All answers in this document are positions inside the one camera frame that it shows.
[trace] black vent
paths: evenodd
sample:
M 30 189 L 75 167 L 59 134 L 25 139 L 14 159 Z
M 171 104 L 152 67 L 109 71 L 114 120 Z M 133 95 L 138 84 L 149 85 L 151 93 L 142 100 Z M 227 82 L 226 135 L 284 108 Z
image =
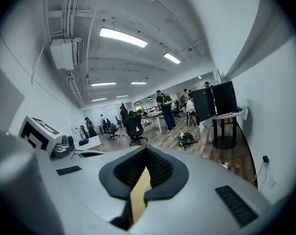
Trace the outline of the black vent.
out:
M 241 227 L 249 224 L 258 217 L 230 186 L 216 188 L 216 192 Z
M 71 166 L 71 167 L 64 168 L 64 169 L 58 169 L 58 170 L 56 170 L 56 172 L 59 174 L 59 176 L 62 176 L 62 175 L 73 173 L 73 172 L 76 172 L 79 170 L 81 170 L 81 168 L 79 166 Z
M 152 188 L 163 184 L 172 176 L 173 165 L 157 153 L 148 150 L 146 159 Z

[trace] power cord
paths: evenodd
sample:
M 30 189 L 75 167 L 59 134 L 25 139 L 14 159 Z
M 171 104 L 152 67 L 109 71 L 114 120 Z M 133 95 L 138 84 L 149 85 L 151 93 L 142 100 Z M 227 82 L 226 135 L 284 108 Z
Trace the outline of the power cord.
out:
M 265 171 L 265 179 L 264 179 L 264 181 L 261 183 L 261 185 L 260 185 L 260 192 L 261 192 L 261 186 L 262 186 L 262 184 L 265 182 L 265 180 L 267 179 L 267 175 L 266 175 L 266 173 L 267 173 L 267 170 L 268 170 L 268 168 L 269 168 L 269 165 L 267 166 L 267 169 L 266 169 L 266 171 Z
M 258 174 L 255 175 L 254 179 L 252 181 L 250 181 L 250 183 L 254 182 L 256 180 L 256 178 L 259 176 L 259 173 L 261 172 L 262 166 L 264 165 L 265 162 L 262 163 L 260 170 L 258 172 Z

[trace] backpack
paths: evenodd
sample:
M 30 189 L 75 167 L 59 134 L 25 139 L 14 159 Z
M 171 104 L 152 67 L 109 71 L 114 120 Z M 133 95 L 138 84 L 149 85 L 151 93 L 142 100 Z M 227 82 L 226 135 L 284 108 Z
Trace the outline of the backpack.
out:
M 172 105 L 172 99 L 168 94 L 160 93 L 159 96 L 161 97 L 160 104 L 162 104 L 165 107 Z

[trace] table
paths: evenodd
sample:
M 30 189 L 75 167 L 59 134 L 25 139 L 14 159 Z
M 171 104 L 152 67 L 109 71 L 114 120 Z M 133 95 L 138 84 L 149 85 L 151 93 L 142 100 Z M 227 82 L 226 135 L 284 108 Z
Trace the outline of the table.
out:
M 162 115 L 162 113 L 159 113 L 158 115 L 156 115 L 156 116 L 153 116 L 153 115 L 151 115 L 151 116 L 146 116 L 146 117 L 143 117 L 142 118 L 142 120 L 144 120 L 144 119 L 151 119 L 151 123 L 152 123 L 152 126 L 154 126 L 154 123 L 153 123 L 153 119 L 157 119 L 157 123 L 158 123 L 158 126 L 159 126 L 159 131 L 160 131 L 160 134 L 162 134 L 162 129 L 161 129 L 161 124 L 160 124 L 160 118 L 164 118 L 164 116 Z
M 201 122 L 200 132 L 204 130 L 204 126 L 206 126 L 207 128 L 210 128 L 213 124 L 213 133 L 214 133 L 214 139 L 212 141 L 213 146 L 221 150 L 232 149 L 236 145 L 236 128 L 237 128 L 236 117 L 239 116 L 242 119 L 246 120 L 247 114 L 248 114 L 248 108 L 243 107 L 243 109 L 239 112 L 213 116 L 208 120 Z M 232 136 L 225 136 L 225 133 L 224 133 L 224 125 L 225 125 L 224 120 L 227 118 L 233 119 L 233 123 L 232 123 L 233 135 Z M 218 137 L 218 125 L 217 125 L 218 119 L 221 120 L 221 129 L 222 129 L 221 136 L 219 137 Z
M 100 142 L 99 136 L 95 136 L 95 137 L 89 138 L 89 142 L 87 144 L 79 146 L 79 144 L 76 143 L 75 144 L 75 149 L 83 151 L 83 150 L 89 150 L 91 148 L 101 146 L 101 145 L 102 144 Z

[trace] wall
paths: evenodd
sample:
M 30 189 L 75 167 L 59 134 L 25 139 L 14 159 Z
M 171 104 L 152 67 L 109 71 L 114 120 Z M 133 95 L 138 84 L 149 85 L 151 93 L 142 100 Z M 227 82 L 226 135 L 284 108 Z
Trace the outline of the wall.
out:
M 251 32 L 259 0 L 189 0 L 221 76 L 231 68 Z
M 50 57 L 49 44 L 31 85 L 32 69 L 46 36 L 42 0 L 20 0 L 0 27 L 0 69 L 25 97 L 9 127 L 14 135 L 26 115 L 64 134 L 71 134 L 71 124 L 84 123 L 65 76 L 56 70 Z
M 296 35 L 232 79 L 237 103 L 246 105 L 246 121 L 238 119 L 252 152 L 256 170 L 262 157 L 270 162 L 258 176 L 258 186 L 271 203 L 289 194 L 296 183 Z M 271 188 L 271 177 L 277 183 Z

